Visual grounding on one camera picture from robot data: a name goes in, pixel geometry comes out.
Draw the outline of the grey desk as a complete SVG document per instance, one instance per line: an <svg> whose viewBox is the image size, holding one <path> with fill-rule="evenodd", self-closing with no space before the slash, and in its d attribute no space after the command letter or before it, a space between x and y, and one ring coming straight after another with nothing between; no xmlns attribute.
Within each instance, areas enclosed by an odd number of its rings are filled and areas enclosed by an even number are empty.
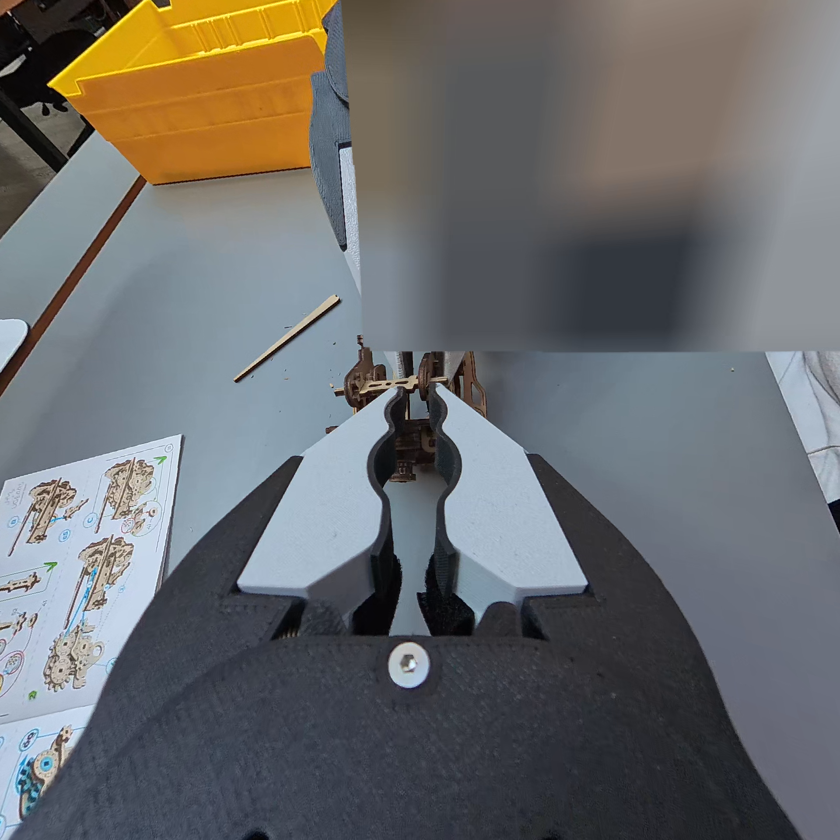
<svg viewBox="0 0 840 840"><path fill-rule="evenodd" d="M28 335L2 372L4 392L146 182L94 133L2 237L2 319Z"/></svg>
<svg viewBox="0 0 840 840"><path fill-rule="evenodd" d="M241 382L331 295L341 303ZM2 396L2 480L174 434L170 568L346 405L360 300L307 172L146 186ZM491 420L666 585L804 838L838 838L838 533L759 353L483 353Z"/></svg>

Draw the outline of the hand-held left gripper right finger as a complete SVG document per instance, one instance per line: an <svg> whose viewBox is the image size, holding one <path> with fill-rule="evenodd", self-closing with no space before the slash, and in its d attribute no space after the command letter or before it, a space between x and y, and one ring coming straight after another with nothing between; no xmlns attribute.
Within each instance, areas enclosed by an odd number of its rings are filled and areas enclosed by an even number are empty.
<svg viewBox="0 0 840 840"><path fill-rule="evenodd" d="M496 603L579 595L587 580L526 450L441 384L429 387L436 469L435 575L479 623Z"/></svg>

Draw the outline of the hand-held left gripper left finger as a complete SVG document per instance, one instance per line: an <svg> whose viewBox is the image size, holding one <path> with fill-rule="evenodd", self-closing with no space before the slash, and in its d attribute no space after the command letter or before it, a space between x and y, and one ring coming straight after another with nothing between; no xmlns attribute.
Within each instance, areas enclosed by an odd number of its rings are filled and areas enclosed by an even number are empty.
<svg viewBox="0 0 840 840"><path fill-rule="evenodd" d="M242 592L328 602L356 634L386 634L402 585L383 491L403 389L392 387L302 455L238 578Z"/></svg>

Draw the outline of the white lamp base plate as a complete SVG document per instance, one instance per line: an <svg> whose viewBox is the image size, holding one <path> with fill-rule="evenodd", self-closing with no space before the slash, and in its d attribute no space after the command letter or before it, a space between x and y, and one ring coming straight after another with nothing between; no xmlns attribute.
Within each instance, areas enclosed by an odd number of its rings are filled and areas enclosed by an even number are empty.
<svg viewBox="0 0 840 840"><path fill-rule="evenodd" d="M10 361L27 338L29 326L21 319L4 318L0 321L0 371L9 365Z"/></svg>

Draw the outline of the person's white shirt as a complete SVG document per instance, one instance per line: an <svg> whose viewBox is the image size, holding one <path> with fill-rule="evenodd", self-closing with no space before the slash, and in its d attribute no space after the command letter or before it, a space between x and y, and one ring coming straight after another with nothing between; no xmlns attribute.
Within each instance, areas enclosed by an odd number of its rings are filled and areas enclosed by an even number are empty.
<svg viewBox="0 0 840 840"><path fill-rule="evenodd" d="M839 524L839 352L769 351L767 361Z"/></svg>

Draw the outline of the wooden mechanical puzzle model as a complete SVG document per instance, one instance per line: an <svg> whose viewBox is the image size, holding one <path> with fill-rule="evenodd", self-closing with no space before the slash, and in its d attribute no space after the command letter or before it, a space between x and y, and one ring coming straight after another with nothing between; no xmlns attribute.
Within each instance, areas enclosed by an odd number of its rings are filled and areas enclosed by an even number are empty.
<svg viewBox="0 0 840 840"><path fill-rule="evenodd" d="M363 335L358 335L357 342L360 347L358 361L345 375L343 386L336 388L334 393L344 397L353 412L357 413L387 390L402 387L406 393L406 404L402 429L395 440L395 470L391 480L399 483L414 481L417 466L426 467L434 463L437 438L427 416L412 417L411 395L418 394L420 400L426 403L430 385L442 384L480 415L487 417L487 395L477 379L475 355L465 351L456 377L443 377L438 374L444 351L426 352L418 367L414 366L411 351L401 351L393 355L392 375L389 375L384 364L374 362L373 352L364 344Z"/></svg>

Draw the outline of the illustrated instruction booklet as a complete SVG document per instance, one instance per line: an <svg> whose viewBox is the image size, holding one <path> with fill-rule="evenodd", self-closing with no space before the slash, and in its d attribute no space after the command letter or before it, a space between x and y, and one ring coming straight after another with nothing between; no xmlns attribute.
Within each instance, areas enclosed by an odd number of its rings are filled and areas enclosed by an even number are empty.
<svg viewBox="0 0 840 840"><path fill-rule="evenodd" d="M9 479L1 504L1 836L66 764L163 577L183 436Z"/></svg>

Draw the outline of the yellow plastic bin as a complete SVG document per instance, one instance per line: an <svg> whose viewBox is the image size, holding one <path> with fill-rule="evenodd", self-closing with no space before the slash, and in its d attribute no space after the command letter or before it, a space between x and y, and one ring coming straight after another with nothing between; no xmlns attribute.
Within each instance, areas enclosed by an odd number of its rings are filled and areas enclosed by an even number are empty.
<svg viewBox="0 0 840 840"><path fill-rule="evenodd" d="M153 185L309 167L333 5L140 2L49 86Z"/></svg>

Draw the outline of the thin wooden stick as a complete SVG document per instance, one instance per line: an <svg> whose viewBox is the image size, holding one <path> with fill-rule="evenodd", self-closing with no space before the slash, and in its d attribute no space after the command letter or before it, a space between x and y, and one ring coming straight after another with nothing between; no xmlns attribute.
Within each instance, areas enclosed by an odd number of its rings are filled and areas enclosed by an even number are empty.
<svg viewBox="0 0 840 840"><path fill-rule="evenodd" d="M234 378L235 383L241 382L248 375L252 374L258 367L268 361L275 353L293 341L300 333L309 329L312 324L320 320L325 314L333 310L341 303L341 298L337 295L331 295L314 310L302 318L297 324L289 328L278 341L274 342L269 348L264 351L257 359L250 362L241 372L236 374Z"/></svg>

